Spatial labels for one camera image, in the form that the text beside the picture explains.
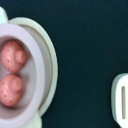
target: pink ball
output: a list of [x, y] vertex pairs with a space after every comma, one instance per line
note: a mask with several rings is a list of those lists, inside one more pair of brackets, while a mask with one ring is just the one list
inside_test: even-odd
[[0, 101], [8, 107], [15, 106], [23, 93], [23, 82], [16, 75], [6, 75], [0, 82]]
[[3, 66], [10, 72], [18, 72], [27, 61], [27, 53], [17, 41], [8, 41], [2, 48]]

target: dark green background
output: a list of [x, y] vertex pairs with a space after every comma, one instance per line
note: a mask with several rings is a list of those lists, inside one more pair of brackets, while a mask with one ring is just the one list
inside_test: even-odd
[[128, 72], [127, 0], [0, 0], [9, 19], [28, 17], [48, 32], [59, 79], [44, 128], [119, 128], [111, 83]]

